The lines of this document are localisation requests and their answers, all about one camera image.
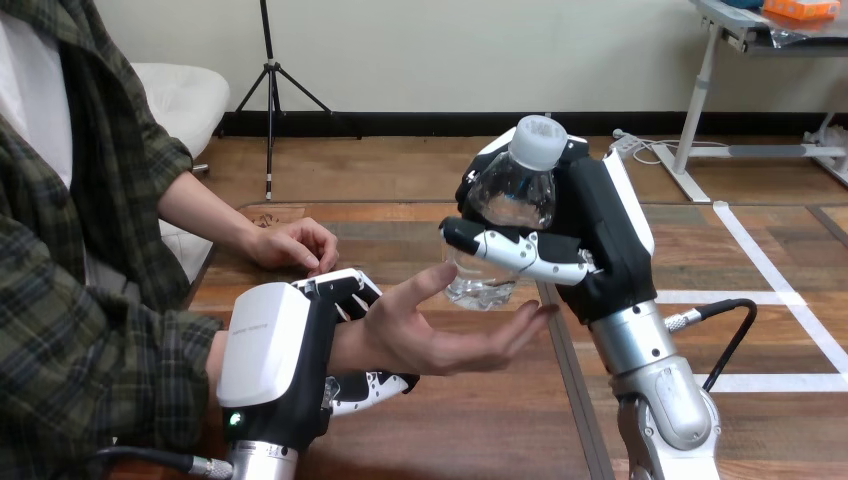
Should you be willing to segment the person's hand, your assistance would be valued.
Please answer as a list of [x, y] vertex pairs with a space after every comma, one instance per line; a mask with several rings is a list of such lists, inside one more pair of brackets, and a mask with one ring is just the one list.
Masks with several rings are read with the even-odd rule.
[[418, 306], [456, 275], [456, 267], [448, 263], [430, 267], [386, 292], [364, 318], [339, 325], [328, 371], [451, 376], [501, 370], [559, 312], [556, 305], [528, 301], [489, 332], [436, 330]]
[[276, 227], [257, 227], [248, 256], [266, 269], [302, 267], [312, 277], [330, 272], [339, 259], [338, 238], [311, 217]]

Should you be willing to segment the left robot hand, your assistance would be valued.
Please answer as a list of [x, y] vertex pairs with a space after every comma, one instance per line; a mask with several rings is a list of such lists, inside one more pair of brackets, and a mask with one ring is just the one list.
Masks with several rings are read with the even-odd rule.
[[253, 287], [234, 304], [217, 400], [225, 440], [302, 452], [332, 417], [409, 393], [419, 378], [383, 370], [331, 375], [337, 325], [361, 319], [381, 290], [347, 268]]

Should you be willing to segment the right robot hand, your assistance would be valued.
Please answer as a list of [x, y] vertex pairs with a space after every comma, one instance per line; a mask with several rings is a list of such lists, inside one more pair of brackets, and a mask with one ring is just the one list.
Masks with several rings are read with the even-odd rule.
[[580, 322], [645, 309], [655, 242], [618, 148], [596, 160], [557, 123], [507, 130], [468, 166], [460, 212], [439, 225], [468, 309], [503, 303], [520, 278], [553, 285]]

